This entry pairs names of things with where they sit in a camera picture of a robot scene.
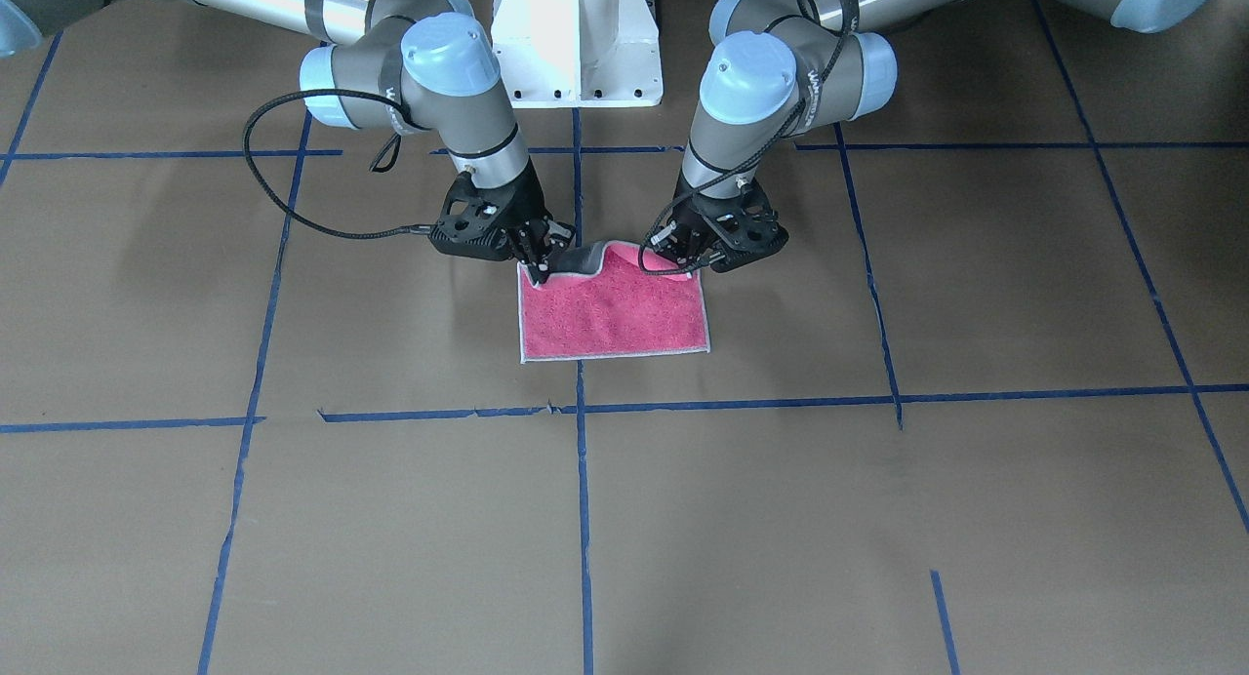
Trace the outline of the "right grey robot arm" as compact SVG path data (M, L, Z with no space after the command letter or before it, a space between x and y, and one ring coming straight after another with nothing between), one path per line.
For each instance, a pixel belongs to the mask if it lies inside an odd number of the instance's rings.
M122 0L2 0L2 54L11 58ZM179 0L318 40L300 68L299 92L272 99L244 128L302 101L326 128L388 130L372 172L393 168L403 138L435 132L456 178L433 224L372 232L416 235L437 252L516 260L530 281L575 266L575 226L557 220L520 132L503 72L468 0Z

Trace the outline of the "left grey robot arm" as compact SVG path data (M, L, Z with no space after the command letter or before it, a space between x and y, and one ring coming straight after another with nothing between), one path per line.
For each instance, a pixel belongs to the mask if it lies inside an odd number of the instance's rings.
M726 272L779 252L788 235L754 176L766 152L884 108L901 79L884 31L958 1L718 0L674 195L641 240L639 269ZM1160 32L1209 0L1054 1L1114 28Z

